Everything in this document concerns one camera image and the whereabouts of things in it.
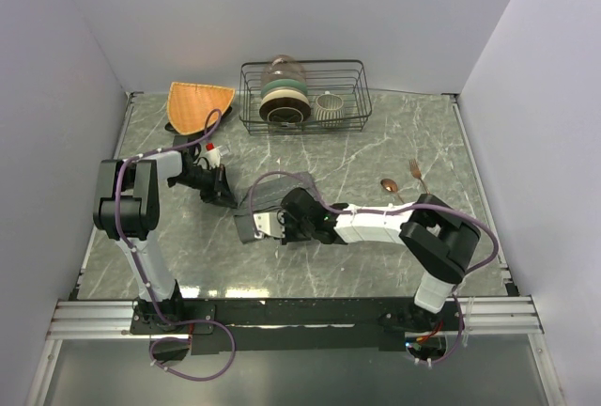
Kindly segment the grey cloth napkin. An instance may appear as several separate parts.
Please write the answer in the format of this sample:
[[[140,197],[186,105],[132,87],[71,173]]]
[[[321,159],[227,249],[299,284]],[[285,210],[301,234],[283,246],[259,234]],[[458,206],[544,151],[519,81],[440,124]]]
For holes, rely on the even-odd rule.
[[[308,189],[313,183],[314,178],[307,171],[293,173],[291,176],[284,174],[269,176],[259,182],[253,190],[253,211],[254,213],[277,211],[283,198],[291,190],[297,187]],[[249,194],[250,191],[247,191],[239,206],[233,211],[239,240],[243,244],[256,241],[249,214]]]

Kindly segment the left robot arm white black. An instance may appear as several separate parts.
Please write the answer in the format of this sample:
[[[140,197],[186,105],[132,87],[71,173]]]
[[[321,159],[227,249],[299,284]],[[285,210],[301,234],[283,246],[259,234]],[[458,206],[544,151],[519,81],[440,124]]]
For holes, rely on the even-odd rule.
[[[160,183],[182,185],[203,202],[234,209],[221,155],[198,144],[155,149],[126,160],[100,163],[93,221],[126,257],[138,286],[134,317],[143,324],[174,333],[188,324],[179,285],[165,264],[156,228],[160,221]]]

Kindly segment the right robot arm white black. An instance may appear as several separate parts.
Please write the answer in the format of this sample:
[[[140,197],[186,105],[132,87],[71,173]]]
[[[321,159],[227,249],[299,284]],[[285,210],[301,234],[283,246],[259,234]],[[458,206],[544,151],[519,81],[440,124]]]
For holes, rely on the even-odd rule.
[[[307,190],[296,188],[284,197],[281,207],[285,242],[381,242],[406,247],[424,268],[410,316],[425,330],[442,320],[443,306],[466,276],[481,238],[470,219],[456,215],[435,195],[422,194],[399,207],[341,203],[326,208]]]

